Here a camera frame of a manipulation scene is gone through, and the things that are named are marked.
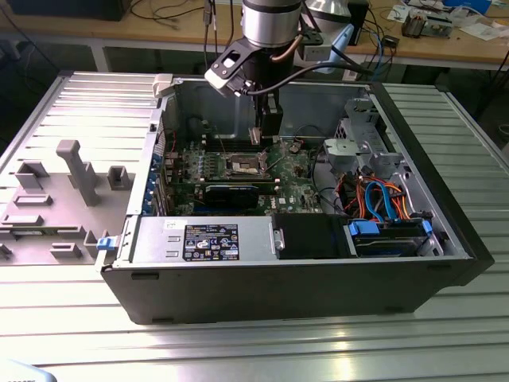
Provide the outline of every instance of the motherboard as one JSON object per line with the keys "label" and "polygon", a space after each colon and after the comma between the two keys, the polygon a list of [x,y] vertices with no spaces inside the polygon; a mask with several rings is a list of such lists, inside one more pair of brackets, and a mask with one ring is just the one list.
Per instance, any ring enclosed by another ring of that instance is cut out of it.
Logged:
{"label": "motherboard", "polygon": [[169,215],[265,216],[322,212],[310,179],[311,153],[277,141],[254,152],[190,142],[166,154]]}

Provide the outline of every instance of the floor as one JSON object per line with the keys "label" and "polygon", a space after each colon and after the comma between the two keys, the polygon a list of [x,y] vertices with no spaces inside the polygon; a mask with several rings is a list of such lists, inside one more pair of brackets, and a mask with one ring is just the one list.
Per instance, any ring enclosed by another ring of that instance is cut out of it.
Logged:
{"label": "floor", "polygon": [[[30,112],[37,105],[56,76],[56,71],[45,61],[42,55],[26,42],[18,45],[21,59],[0,59],[0,152],[6,148],[22,126]],[[61,70],[95,71],[94,61],[87,47],[76,45],[43,45],[39,48]],[[169,52],[151,49],[109,48],[107,54],[115,72],[173,72],[179,74],[200,75],[204,72],[203,53]],[[331,76],[313,73],[313,78],[338,80],[342,73]],[[408,84],[445,85],[471,113],[476,109],[480,97],[485,94],[489,74],[485,71],[468,69],[403,67],[393,65],[387,82],[394,78],[403,78]],[[499,125],[509,123],[509,87],[498,94],[480,119],[480,125],[499,146],[504,146],[509,137],[499,132]]]}

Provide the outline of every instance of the green circuit board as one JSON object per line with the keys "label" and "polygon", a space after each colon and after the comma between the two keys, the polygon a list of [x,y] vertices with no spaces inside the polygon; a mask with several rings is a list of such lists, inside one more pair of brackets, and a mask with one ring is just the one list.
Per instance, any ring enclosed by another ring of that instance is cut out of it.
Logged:
{"label": "green circuit board", "polygon": [[[275,212],[318,213],[309,174],[309,152],[290,153],[291,142],[278,142],[259,153],[207,152],[196,146],[182,150],[179,179],[168,184],[172,189],[174,214],[177,216],[217,216],[197,212],[203,204],[202,192],[208,185],[253,185],[259,189],[258,206],[237,215],[265,216]],[[248,162],[244,167],[240,163]],[[255,163],[259,162],[255,173]]]}

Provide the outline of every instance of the wooden table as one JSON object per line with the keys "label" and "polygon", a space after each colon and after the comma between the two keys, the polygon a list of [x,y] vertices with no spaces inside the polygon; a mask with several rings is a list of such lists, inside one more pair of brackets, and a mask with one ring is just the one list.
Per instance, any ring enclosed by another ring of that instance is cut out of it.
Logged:
{"label": "wooden table", "polygon": [[[171,5],[174,0],[153,0],[153,6]],[[386,34],[400,39],[396,64],[414,64],[449,68],[497,69],[507,49],[506,40],[497,38],[483,41],[455,29],[449,39],[421,37],[412,39],[401,35],[401,23],[387,21],[389,9],[397,1],[377,0],[373,2],[373,12],[377,22]],[[183,6],[163,11],[164,15],[181,13],[203,5],[201,0],[190,0]],[[151,16],[150,4],[142,2],[136,12]],[[226,44],[230,34],[229,7],[218,5],[218,44],[220,50]],[[164,50],[201,51],[204,41],[202,10],[186,14],[177,19],[176,28],[161,25],[152,20],[143,20],[133,14],[126,14],[121,21],[99,21],[77,18],[52,18],[38,16],[17,16],[12,13],[13,21],[31,38],[62,44],[88,45],[94,55],[97,69],[101,72],[110,70],[106,47],[145,48]],[[509,10],[492,7],[488,16],[508,17]],[[234,39],[241,37],[240,6],[234,9]],[[213,49],[213,33],[209,33],[208,51]],[[19,40],[18,32],[8,24],[0,14],[0,39]],[[363,33],[357,46],[349,46],[347,53],[357,62],[370,60],[375,47],[370,42],[368,33]]]}
{"label": "wooden table", "polygon": [[[458,28],[453,30],[450,38],[420,37],[414,39],[404,37],[401,33],[402,23],[387,20],[390,8],[399,2],[395,0],[377,0],[371,3],[374,5],[372,10],[376,21],[383,28],[384,33],[399,39],[397,54],[394,57],[396,64],[497,69],[509,49],[505,39],[496,38],[491,41],[484,41]],[[509,17],[509,10],[492,6],[488,10],[487,16],[490,18],[507,18]],[[367,20],[373,21],[373,17],[368,14]],[[359,44],[348,47],[347,53],[356,58],[358,62],[367,58],[370,60],[375,53],[375,47],[370,41],[369,34],[363,33],[359,39]]]}

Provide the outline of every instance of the power supply label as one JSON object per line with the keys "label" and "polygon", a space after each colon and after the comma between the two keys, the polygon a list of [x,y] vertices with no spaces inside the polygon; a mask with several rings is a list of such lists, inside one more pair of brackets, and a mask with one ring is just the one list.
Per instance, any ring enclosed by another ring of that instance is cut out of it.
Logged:
{"label": "power supply label", "polygon": [[237,224],[186,225],[185,261],[222,261],[239,259]]}

